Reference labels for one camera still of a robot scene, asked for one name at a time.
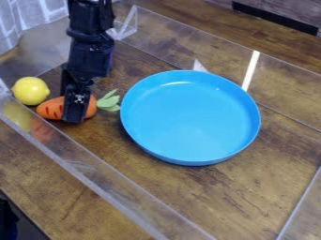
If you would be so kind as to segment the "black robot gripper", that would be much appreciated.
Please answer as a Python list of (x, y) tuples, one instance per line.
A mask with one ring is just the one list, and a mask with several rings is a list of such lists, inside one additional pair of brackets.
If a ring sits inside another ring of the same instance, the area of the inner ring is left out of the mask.
[(73, 87), (74, 84), (93, 85), (93, 79), (107, 77), (111, 72), (114, 39), (106, 31), (85, 34), (67, 30), (71, 37), (70, 58), (63, 65), (60, 95), (64, 96), (63, 120), (82, 123), (86, 119), (91, 101), (89, 87)]

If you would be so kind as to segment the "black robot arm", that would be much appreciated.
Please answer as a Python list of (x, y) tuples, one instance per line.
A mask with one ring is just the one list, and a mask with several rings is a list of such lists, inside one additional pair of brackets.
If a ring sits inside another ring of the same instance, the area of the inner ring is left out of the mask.
[(64, 97), (63, 117), (70, 123), (86, 119), (94, 79), (111, 72), (114, 13), (111, 0), (68, 0), (71, 37), (70, 58), (62, 66), (60, 95)]

